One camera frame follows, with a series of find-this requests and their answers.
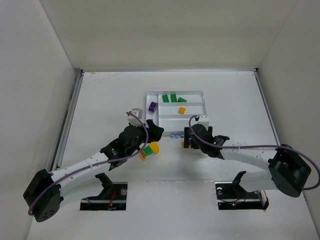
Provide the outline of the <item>purple arch lego brick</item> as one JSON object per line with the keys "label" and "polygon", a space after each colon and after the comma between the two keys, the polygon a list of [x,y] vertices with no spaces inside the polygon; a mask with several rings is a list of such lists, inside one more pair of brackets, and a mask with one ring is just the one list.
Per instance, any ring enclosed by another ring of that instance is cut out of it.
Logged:
{"label": "purple arch lego brick", "polygon": [[152,101],[148,107],[148,111],[151,113],[154,113],[157,110],[157,107],[158,107],[158,103]]}

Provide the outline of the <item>green square lego brick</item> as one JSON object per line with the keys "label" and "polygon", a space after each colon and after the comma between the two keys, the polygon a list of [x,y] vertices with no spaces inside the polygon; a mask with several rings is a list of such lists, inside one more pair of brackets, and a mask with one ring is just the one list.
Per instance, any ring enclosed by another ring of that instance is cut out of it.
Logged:
{"label": "green square lego brick", "polygon": [[162,97],[162,101],[163,101],[164,103],[169,103],[169,102],[170,102],[169,97],[168,97],[167,94],[162,95],[161,97]]}

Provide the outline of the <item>yellow square lego brick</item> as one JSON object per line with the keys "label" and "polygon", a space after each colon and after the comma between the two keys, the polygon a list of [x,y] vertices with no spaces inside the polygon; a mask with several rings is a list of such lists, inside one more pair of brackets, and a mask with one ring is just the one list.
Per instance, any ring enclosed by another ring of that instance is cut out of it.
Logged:
{"label": "yellow square lego brick", "polygon": [[186,112],[186,108],[184,107],[180,107],[179,110],[178,110],[178,113],[181,114],[181,115],[184,115]]}

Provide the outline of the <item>green long lego brick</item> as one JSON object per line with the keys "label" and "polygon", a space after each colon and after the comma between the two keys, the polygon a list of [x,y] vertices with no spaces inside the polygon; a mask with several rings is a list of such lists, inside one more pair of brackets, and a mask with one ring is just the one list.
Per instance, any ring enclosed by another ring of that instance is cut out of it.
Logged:
{"label": "green long lego brick", "polygon": [[177,102],[178,102],[178,99],[177,99],[176,94],[171,94],[171,95],[170,95],[170,101],[171,101],[172,103],[177,103]]}

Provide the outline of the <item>green curved lego brick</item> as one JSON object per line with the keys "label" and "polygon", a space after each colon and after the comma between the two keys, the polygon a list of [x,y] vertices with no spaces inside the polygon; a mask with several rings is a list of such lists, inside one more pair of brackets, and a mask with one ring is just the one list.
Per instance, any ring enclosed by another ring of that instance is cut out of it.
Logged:
{"label": "green curved lego brick", "polygon": [[179,103],[186,103],[187,100],[183,97],[179,97],[178,100],[177,100]]}

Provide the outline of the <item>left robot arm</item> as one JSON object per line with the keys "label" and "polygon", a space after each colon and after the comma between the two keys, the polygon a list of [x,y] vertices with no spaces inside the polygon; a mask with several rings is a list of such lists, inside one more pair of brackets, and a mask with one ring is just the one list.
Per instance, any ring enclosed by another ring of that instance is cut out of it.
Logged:
{"label": "left robot arm", "polygon": [[84,199],[87,192],[109,192],[113,183],[106,173],[140,154],[147,144],[158,142],[163,133],[164,129],[151,119],[137,126],[130,124],[118,138],[87,159],[51,172],[39,170],[23,193],[28,215],[38,223],[44,222],[72,198]]}

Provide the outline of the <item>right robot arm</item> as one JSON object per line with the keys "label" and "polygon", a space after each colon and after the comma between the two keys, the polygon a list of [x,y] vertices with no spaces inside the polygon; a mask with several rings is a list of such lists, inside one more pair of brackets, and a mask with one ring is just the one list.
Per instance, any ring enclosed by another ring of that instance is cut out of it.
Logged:
{"label": "right robot arm", "polygon": [[297,198],[301,195],[311,173],[309,165],[288,145],[249,148],[232,142],[224,135],[212,135],[212,127],[195,124],[184,128],[185,142],[211,158],[237,161],[259,168],[250,172],[240,170],[232,183],[251,193],[260,190],[279,190]]}

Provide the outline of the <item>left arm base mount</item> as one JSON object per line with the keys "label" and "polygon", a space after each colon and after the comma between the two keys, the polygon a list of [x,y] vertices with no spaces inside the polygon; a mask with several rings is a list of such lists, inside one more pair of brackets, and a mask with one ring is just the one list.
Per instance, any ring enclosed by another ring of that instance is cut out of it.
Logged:
{"label": "left arm base mount", "polygon": [[127,182],[112,182],[105,173],[95,176],[103,189],[98,195],[83,198],[80,211],[125,211],[127,208]]}

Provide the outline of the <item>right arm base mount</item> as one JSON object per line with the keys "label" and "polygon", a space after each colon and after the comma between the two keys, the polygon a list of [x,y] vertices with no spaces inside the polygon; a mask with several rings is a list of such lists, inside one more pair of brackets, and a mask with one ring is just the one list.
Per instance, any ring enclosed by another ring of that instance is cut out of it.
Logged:
{"label": "right arm base mount", "polygon": [[265,191],[256,190],[247,192],[240,186],[243,175],[246,171],[240,171],[233,181],[216,181],[215,192],[217,206],[220,211],[231,210],[263,210],[265,211],[270,203]]}

